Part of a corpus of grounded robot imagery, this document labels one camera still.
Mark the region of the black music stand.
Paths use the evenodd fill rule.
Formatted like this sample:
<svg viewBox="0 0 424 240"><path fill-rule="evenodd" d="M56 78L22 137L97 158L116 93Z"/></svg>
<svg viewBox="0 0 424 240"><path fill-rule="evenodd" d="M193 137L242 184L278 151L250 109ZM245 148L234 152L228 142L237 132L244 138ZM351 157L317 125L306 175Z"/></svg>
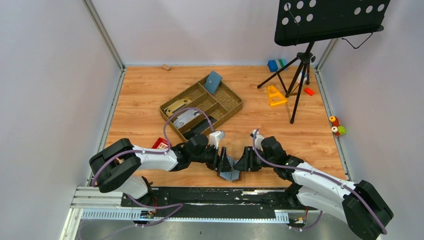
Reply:
<svg viewBox="0 0 424 240"><path fill-rule="evenodd" d="M382 22L390 0L281 0L278 5L274 42L282 47L308 44L304 52L271 75L290 65L300 64L289 86L284 86L285 97L293 96L300 79L290 123L295 116L303 84L310 83L311 64L315 61L312 48L317 41L381 32Z"/></svg>

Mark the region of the silver grey card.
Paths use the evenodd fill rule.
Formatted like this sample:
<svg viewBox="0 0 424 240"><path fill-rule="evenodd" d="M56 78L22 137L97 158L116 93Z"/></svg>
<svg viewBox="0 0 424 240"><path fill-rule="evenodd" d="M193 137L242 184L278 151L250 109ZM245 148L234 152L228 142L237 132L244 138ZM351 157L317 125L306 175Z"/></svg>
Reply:
<svg viewBox="0 0 424 240"><path fill-rule="evenodd" d="M196 118L198 115L201 115L198 110L189 109L183 112L181 115L177 116L172 123L177 129L179 129Z"/></svg>

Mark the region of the blue leather card holder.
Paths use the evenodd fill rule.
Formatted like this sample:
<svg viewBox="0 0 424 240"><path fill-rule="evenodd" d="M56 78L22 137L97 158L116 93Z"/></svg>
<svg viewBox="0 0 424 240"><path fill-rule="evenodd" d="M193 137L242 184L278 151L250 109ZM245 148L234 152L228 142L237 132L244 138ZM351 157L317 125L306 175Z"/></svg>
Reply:
<svg viewBox="0 0 424 240"><path fill-rule="evenodd" d="M223 77L215 71L211 71L207 76L204 88L211 94L214 95L221 84Z"/></svg>

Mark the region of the small cardboard piece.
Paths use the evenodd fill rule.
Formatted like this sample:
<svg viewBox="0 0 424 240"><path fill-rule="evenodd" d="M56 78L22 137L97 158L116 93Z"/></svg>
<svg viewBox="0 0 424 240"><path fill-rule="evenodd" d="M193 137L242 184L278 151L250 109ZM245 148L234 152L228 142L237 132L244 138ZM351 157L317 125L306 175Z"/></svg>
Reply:
<svg viewBox="0 0 424 240"><path fill-rule="evenodd" d="M161 67L166 71L169 71L171 69L171 66L169 66L167 64L163 64Z"/></svg>

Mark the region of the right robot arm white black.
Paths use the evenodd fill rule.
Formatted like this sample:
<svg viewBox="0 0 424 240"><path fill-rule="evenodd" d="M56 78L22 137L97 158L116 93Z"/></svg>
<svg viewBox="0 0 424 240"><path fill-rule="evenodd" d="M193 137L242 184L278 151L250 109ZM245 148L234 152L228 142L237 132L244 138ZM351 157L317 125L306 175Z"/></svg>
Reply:
<svg viewBox="0 0 424 240"><path fill-rule="evenodd" d="M295 204L312 207L332 215L348 225L362 240L375 240L393 219L394 213L376 188L368 181L355 183L317 170L294 155L287 154L274 136L258 134L254 146L247 146L233 165L241 172L273 168L283 180Z"/></svg>

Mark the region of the red plastic block tray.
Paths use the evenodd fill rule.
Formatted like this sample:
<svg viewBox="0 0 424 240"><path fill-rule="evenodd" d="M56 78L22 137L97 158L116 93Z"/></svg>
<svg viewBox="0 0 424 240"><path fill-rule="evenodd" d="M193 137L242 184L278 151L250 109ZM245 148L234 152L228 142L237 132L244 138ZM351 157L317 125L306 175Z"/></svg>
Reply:
<svg viewBox="0 0 424 240"><path fill-rule="evenodd" d="M166 150L168 147L169 145L167 140L162 137L159 137L151 148L157 150Z"/></svg>

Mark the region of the brown leather card holder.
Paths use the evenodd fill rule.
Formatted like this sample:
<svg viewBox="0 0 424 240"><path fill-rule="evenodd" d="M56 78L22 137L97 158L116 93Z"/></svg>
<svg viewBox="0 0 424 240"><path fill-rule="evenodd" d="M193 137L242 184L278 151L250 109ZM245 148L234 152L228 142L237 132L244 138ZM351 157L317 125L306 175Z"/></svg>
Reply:
<svg viewBox="0 0 424 240"><path fill-rule="evenodd" d="M239 170L217 172L217 176L227 182L239 182L242 180L242 173Z"/></svg>

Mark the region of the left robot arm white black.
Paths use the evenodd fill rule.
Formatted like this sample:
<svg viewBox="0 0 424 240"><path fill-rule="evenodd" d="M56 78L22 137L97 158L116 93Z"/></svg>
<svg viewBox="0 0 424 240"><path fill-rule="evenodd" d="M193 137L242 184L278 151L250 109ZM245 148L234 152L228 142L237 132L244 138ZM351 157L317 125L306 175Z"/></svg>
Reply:
<svg viewBox="0 0 424 240"><path fill-rule="evenodd" d="M94 174L92 183L101 193L122 192L140 199L151 192L151 185L145 177L135 175L137 170L176 172L188 168L191 163L206 164L224 180L238 180L240 171L234 169L226 148L219 148L224 135L222 131L209 136L195 134L187 142L167 149L143 148L122 138L90 158Z"/></svg>

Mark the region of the blue green white blocks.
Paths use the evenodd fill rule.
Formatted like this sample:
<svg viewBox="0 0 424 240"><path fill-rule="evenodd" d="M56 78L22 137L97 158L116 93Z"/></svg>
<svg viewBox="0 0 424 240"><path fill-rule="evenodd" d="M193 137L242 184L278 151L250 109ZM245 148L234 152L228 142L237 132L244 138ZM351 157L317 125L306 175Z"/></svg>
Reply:
<svg viewBox="0 0 424 240"><path fill-rule="evenodd" d="M269 60L267 63L267 67L271 73L279 71L285 65L287 65L287 61L284 58Z"/></svg>

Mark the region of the gold credit card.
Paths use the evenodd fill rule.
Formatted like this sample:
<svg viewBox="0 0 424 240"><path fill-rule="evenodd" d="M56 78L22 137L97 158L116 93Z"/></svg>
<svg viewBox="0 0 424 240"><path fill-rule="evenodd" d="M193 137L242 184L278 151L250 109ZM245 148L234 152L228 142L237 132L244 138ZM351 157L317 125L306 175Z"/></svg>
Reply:
<svg viewBox="0 0 424 240"><path fill-rule="evenodd" d="M178 99L174 103L169 105L167 108L165 108L163 112L165 113L166 116L170 117L175 112L177 112L180 109L183 109L184 107L186 107L191 102L192 102L192 100L189 99L188 97Z"/></svg>

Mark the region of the woven divided basket tray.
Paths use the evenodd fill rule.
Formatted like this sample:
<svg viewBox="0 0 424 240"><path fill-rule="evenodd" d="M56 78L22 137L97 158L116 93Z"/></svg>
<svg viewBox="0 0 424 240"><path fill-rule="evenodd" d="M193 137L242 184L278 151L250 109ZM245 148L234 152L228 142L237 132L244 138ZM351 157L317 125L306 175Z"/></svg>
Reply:
<svg viewBox="0 0 424 240"><path fill-rule="evenodd" d="M167 102L163 103L159 109L161 111L162 118L167 121L171 119L171 116L167 116L164 113L164 109L174 103L176 100L188 97L191 100L186 107L182 108L182 112L178 113L176 117L181 115L187 110L198 110L201 114L193 119L194 123L199 123L201 120L206 119L213 125L213 129L216 130L220 125L229 120L237 112L243 108L242 99L233 92L224 82L221 82L215 94L210 94L205 88L208 75L199 80L197 83L188 87L184 91L180 92L175 97L171 98ZM182 139L182 132L185 132L187 128L184 126L176 128L173 125L173 121L176 117L171 119L170 127L175 133ZM212 132L209 127L201 134L208 135Z"/></svg>

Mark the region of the black card in basket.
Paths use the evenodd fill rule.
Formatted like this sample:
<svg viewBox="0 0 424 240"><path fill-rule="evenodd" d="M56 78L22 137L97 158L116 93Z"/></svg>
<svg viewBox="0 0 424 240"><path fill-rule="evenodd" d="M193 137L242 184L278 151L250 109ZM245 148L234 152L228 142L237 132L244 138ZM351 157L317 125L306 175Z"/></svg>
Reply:
<svg viewBox="0 0 424 240"><path fill-rule="evenodd" d="M194 121L191 120L187 124L185 124L183 127L186 128L186 131L181 132L182 133L182 139L188 140L191 137L193 137L194 135L201 134L203 131L209 129L210 125L209 125L208 120L206 120L204 118L198 123L194 123Z"/></svg>

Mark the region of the small red block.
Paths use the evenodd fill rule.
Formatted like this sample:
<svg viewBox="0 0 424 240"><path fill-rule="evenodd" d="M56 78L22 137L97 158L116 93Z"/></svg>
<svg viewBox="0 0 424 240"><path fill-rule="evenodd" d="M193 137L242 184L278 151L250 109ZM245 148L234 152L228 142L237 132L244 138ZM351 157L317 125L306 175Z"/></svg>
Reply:
<svg viewBox="0 0 424 240"><path fill-rule="evenodd" d="M305 92L306 94L308 94L309 96L313 96L313 95L315 94L315 92L314 92L312 89L310 89L309 87L306 87L306 88L304 89L304 92Z"/></svg>

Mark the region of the orange green toy pieces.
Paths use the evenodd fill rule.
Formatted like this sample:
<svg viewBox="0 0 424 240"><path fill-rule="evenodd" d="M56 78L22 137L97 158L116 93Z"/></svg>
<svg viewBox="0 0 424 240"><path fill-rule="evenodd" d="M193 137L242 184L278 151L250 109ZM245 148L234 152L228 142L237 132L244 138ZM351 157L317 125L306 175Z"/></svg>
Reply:
<svg viewBox="0 0 424 240"><path fill-rule="evenodd" d="M331 131L336 137L340 137L346 134L346 129L340 125L339 119L332 115L329 117L331 123Z"/></svg>

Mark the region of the yellow triangular toy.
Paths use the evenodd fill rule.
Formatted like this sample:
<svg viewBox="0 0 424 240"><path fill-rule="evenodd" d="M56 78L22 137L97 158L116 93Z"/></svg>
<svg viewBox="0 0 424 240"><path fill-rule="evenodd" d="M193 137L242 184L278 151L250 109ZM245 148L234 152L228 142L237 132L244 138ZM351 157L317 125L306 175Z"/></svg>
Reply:
<svg viewBox="0 0 424 240"><path fill-rule="evenodd" d="M288 99L274 85L266 88L268 102L271 107L277 107L288 103Z"/></svg>

